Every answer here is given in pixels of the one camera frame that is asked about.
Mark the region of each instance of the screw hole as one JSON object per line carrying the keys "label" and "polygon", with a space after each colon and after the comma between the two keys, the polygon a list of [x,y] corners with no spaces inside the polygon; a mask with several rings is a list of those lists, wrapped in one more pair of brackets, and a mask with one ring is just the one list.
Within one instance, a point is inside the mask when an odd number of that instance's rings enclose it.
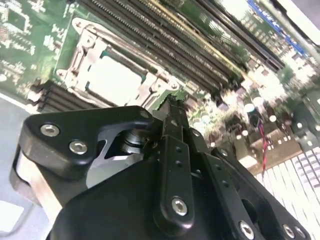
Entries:
{"label": "screw hole", "polygon": [[182,168],[182,163],[180,161],[175,161],[175,165],[177,165],[179,168]]}
{"label": "screw hole", "polygon": [[227,181],[225,181],[225,180],[222,181],[222,184],[223,184],[223,186],[225,186],[226,188],[229,187],[229,183],[228,183]]}

